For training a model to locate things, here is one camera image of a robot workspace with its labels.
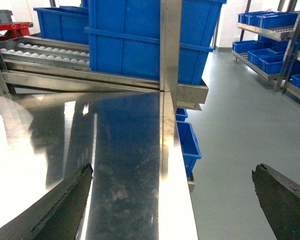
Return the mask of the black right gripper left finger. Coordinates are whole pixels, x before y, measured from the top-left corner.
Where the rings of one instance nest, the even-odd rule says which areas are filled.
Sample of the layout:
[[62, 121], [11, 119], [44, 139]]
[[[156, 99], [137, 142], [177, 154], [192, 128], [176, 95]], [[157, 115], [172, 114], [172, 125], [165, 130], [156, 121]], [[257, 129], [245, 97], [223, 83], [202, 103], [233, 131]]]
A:
[[93, 168], [87, 163], [0, 228], [0, 240], [74, 240], [87, 204]]

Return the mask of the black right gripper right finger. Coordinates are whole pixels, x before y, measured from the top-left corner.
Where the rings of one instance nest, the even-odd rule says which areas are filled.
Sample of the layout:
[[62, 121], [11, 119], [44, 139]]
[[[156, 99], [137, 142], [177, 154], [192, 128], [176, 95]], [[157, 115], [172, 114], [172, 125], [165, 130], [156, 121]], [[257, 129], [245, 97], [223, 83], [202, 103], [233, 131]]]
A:
[[300, 240], [300, 185], [266, 164], [251, 173], [259, 205], [278, 240]]

